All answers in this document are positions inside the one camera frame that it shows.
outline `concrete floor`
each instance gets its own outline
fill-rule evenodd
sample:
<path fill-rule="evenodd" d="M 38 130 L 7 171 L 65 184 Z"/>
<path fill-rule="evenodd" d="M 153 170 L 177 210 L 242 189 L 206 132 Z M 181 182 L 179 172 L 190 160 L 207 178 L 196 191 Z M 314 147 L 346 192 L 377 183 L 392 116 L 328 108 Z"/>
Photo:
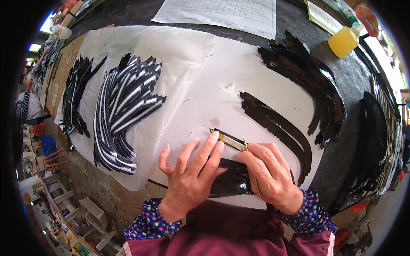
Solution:
<path fill-rule="evenodd" d="M 62 149 L 58 140 L 59 127 L 52 118 L 44 120 L 46 134 L 52 135 L 57 142 L 57 148 Z M 78 152 L 64 152 L 64 156 L 70 163 L 70 169 L 63 173 L 71 180 L 77 200 L 89 197 L 98 205 L 109 218 L 114 219 L 118 235 L 114 240 L 120 244 L 125 242 L 122 232 L 129 228 L 134 218 L 142 213 L 142 203 L 152 197 L 164 197 L 166 189 L 148 182 L 146 189 L 140 191 L 129 191 L 110 175 L 97 169 Z M 350 209 L 334 217 L 334 222 L 339 228 L 348 226 L 357 216 Z M 284 225 L 285 238 L 289 241 L 295 233 L 289 226 Z"/>

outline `white label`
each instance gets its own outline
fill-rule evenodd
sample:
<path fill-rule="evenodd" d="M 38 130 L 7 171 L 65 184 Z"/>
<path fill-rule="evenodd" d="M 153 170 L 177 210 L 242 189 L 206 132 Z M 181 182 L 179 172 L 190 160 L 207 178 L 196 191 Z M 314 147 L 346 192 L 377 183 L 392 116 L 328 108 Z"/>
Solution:
<path fill-rule="evenodd" d="M 57 101 L 57 94 L 58 94 L 58 88 L 60 87 L 60 85 L 59 84 L 55 84 L 54 85 L 54 92 L 53 92 L 53 94 L 52 94 L 52 101 L 51 101 L 51 104 L 53 105 L 53 106 L 55 106 L 55 102 Z"/>

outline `wooden chair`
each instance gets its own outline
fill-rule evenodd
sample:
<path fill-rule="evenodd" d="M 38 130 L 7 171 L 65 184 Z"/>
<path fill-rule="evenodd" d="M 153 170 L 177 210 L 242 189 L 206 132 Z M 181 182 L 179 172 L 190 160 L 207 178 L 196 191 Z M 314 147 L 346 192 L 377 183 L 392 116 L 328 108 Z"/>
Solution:
<path fill-rule="evenodd" d="M 48 156 L 43 157 L 44 171 L 55 171 L 66 168 L 65 165 L 68 164 L 68 161 L 59 162 L 62 157 L 61 152 L 64 150 L 58 150 Z"/>

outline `thin brush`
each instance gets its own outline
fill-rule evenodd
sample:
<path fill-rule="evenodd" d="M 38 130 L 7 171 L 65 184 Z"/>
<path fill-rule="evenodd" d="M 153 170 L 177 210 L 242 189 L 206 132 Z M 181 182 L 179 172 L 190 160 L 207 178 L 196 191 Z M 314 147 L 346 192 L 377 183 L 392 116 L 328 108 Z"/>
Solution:
<path fill-rule="evenodd" d="M 242 134 L 242 138 L 244 139 L 244 145 L 245 145 L 246 151 L 249 151 L 249 150 L 248 150 L 248 144 L 246 143 L 245 136 L 244 136 L 243 134 Z M 253 177 L 255 178 L 255 184 L 256 184 L 256 189 L 257 189 L 257 195 L 259 196 L 259 199 L 261 199 L 261 197 L 260 197 L 260 191 L 259 191 L 259 185 L 258 185 L 258 183 L 257 183 L 256 176 L 254 175 Z"/>

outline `bottle with yellow liquid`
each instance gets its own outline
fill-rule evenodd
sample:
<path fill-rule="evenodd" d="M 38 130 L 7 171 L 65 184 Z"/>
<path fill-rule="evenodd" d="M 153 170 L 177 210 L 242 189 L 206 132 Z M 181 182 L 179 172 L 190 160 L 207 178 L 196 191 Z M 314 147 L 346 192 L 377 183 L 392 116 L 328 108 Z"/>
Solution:
<path fill-rule="evenodd" d="M 334 54 L 339 58 L 343 58 L 356 48 L 359 45 L 360 31 L 363 28 L 363 24 L 358 27 L 343 27 L 334 34 L 328 41 Z"/>

